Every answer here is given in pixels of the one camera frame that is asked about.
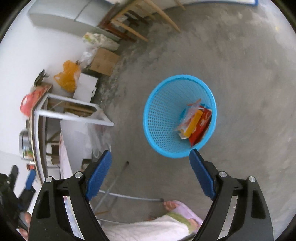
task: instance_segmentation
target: concrete floor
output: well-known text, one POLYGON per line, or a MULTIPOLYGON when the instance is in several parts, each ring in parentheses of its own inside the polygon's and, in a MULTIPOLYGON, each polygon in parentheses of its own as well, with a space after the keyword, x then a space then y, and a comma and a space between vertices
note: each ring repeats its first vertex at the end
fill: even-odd
MULTIPOLYGON (((169 76, 190 74, 210 87, 218 107, 216 130, 200 153, 233 177, 257 178, 277 237, 296 211, 296 34, 269 0, 260 0, 258 7, 186 8, 167 11, 182 33, 159 16, 149 27, 140 24, 137 30, 150 41, 121 42, 122 59, 102 83, 97 101, 115 122, 113 165, 104 186, 130 161, 114 192, 177 199, 206 217, 211 201, 189 159, 159 155, 142 128, 154 87, 169 76)), ((102 217, 134 222, 161 214, 160 203, 119 199, 102 217)))

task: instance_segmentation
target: silver bolt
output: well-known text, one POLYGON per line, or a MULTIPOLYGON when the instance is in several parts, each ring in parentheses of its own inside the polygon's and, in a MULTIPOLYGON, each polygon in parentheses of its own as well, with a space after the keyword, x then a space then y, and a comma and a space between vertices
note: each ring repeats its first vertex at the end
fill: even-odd
POLYGON ((219 172, 219 176, 220 177, 227 177, 227 174, 226 174, 226 172, 219 172))
POLYGON ((76 177, 76 178, 81 178, 81 177, 82 177, 82 172, 77 172, 77 173, 75 173, 75 177, 76 177))
POLYGON ((250 182, 253 182, 253 183, 254 183, 254 182, 256 181, 256 178, 255 178, 255 177, 252 177, 252 176, 250 176, 250 177, 249 177, 249 180, 250 180, 250 182))
POLYGON ((50 182, 52 181, 52 177, 47 177, 47 178, 45 179, 45 181, 46 181, 47 183, 50 183, 50 182))

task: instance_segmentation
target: person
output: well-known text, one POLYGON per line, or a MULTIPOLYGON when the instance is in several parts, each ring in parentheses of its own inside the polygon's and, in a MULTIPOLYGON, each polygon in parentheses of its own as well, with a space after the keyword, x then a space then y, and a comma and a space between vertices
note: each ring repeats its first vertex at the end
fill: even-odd
MULTIPOLYGON (((180 201, 163 202, 168 211, 154 220, 102 227, 110 241, 177 241, 196 233, 202 220, 180 201)), ((25 221, 30 223, 31 215, 25 214, 25 221)), ((24 238, 28 233, 20 229, 24 238)))

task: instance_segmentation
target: pink slipper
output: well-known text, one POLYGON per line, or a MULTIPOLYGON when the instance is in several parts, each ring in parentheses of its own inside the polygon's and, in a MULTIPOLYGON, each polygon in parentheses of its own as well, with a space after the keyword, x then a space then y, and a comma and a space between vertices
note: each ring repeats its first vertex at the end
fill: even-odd
POLYGON ((180 201, 177 201, 177 200, 173 200, 174 203, 178 204, 179 206, 176 207, 174 210, 172 210, 172 212, 174 213, 178 213, 180 215, 182 215, 184 218, 186 219, 194 219, 199 227, 198 229, 200 228, 200 226, 202 225, 202 222, 203 220, 198 217, 189 207, 187 207, 184 203, 180 202, 180 201))

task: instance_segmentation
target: cardboard box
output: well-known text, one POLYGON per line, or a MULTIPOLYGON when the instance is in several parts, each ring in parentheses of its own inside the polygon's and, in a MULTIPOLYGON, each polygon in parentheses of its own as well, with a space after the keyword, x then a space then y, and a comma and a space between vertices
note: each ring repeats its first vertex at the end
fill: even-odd
POLYGON ((91 63, 90 70, 101 74, 111 76, 113 68, 119 60, 119 56, 109 50, 99 48, 94 60, 91 63))

